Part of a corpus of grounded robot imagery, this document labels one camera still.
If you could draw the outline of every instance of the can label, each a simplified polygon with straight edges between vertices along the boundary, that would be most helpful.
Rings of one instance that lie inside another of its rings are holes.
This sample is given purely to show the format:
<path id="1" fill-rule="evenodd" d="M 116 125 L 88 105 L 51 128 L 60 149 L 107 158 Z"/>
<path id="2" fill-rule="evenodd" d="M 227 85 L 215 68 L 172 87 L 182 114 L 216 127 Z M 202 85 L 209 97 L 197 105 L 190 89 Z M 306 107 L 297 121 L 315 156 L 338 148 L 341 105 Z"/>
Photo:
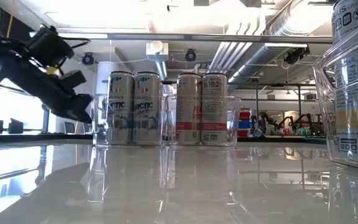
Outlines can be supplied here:
<path id="1" fill-rule="evenodd" d="M 134 77 L 117 73 L 109 77 L 107 143 L 128 143 L 132 136 Z"/>
<path id="2" fill-rule="evenodd" d="M 221 74 L 203 77 L 201 141 L 227 142 L 227 78 Z"/>
<path id="3" fill-rule="evenodd" d="M 180 75 L 177 88 L 177 143 L 198 144 L 201 134 L 201 89 L 199 75 Z"/>
<path id="4" fill-rule="evenodd" d="M 358 0 L 342 0 L 333 14 L 333 39 L 337 44 L 358 29 Z M 358 48 L 335 63 L 335 155 L 358 160 Z"/>
<path id="5" fill-rule="evenodd" d="M 160 139 L 161 84 L 152 74 L 135 76 L 134 141 L 158 142 Z"/>

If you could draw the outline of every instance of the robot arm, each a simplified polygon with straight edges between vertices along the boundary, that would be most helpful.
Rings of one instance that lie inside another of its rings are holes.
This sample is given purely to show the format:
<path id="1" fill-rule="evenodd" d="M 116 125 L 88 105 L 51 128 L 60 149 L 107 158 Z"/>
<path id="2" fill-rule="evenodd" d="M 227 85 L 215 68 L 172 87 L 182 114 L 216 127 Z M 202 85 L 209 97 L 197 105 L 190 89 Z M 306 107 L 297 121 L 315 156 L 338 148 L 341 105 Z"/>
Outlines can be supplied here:
<path id="1" fill-rule="evenodd" d="M 45 73 L 50 67 L 60 68 L 72 56 L 73 48 L 58 36 L 54 27 L 42 27 L 26 43 L 0 34 L 0 82 L 9 79 L 39 98 L 57 116 L 91 123 L 85 109 L 92 97 L 74 91 L 74 87 L 86 82 L 82 72 L 75 70 L 61 77 Z"/>

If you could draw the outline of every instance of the ceiling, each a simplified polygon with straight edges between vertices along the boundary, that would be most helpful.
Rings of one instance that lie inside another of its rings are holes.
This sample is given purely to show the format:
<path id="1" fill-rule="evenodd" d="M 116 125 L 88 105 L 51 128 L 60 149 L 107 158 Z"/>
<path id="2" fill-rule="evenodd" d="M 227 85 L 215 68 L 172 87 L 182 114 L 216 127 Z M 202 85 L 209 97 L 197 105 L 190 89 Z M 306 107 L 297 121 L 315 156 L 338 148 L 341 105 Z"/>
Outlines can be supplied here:
<path id="1" fill-rule="evenodd" d="M 75 0 L 0 0 L 0 7 L 13 12 L 33 29 L 41 23 L 56 26 L 58 29 L 89 32 L 89 29 L 104 29 L 109 32 L 157 32 L 157 33 L 197 33 L 228 34 L 228 24 L 236 19 L 253 19 L 240 0 L 220 0 L 209 6 L 197 6 L 201 0 L 93 0 L 92 5 L 78 4 Z M 264 7 L 266 21 L 269 21 L 288 0 L 266 0 L 274 5 Z M 327 22 L 315 30 L 312 35 L 331 35 L 331 23 Z M 92 52 L 98 61 L 125 63 L 133 72 L 157 71 L 155 62 L 146 60 L 146 40 L 93 40 L 92 43 L 76 49 L 77 55 Z M 169 61 L 167 78 L 175 80 L 180 70 L 192 69 L 197 63 L 210 64 L 219 47 L 219 42 L 168 42 Z M 313 57 L 305 57 L 302 65 L 291 66 L 287 70 L 281 64 L 284 55 L 277 56 L 276 67 L 262 69 L 259 82 L 301 82 L 313 75 L 310 64 L 322 55 L 329 45 L 310 45 Z M 185 62 L 188 49 L 196 52 L 196 62 Z"/>

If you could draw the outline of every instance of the silver can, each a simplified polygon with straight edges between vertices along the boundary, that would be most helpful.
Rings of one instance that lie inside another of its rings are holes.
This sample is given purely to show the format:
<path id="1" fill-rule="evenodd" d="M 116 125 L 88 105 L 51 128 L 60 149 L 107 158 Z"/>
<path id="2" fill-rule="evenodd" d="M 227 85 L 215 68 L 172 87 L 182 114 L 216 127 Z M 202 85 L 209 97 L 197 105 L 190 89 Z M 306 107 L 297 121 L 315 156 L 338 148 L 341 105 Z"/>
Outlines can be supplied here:
<path id="1" fill-rule="evenodd" d="M 177 80 L 175 139 L 177 144 L 199 144 L 201 141 L 201 76 L 180 74 Z"/>
<path id="2" fill-rule="evenodd" d="M 227 142 L 227 77 L 208 73 L 203 77 L 201 142 L 224 145 Z"/>
<path id="3" fill-rule="evenodd" d="M 127 144 L 132 137 L 134 75 L 112 72 L 108 86 L 106 142 Z"/>
<path id="4" fill-rule="evenodd" d="M 135 75 L 134 135 L 136 144 L 161 142 L 160 110 L 162 85 L 154 72 Z"/>
<path id="5" fill-rule="evenodd" d="M 341 0 L 332 17 L 334 45 L 358 29 L 358 0 Z M 353 43 L 345 43 L 346 48 Z M 336 130 L 334 157 L 358 162 L 358 48 L 334 64 Z"/>

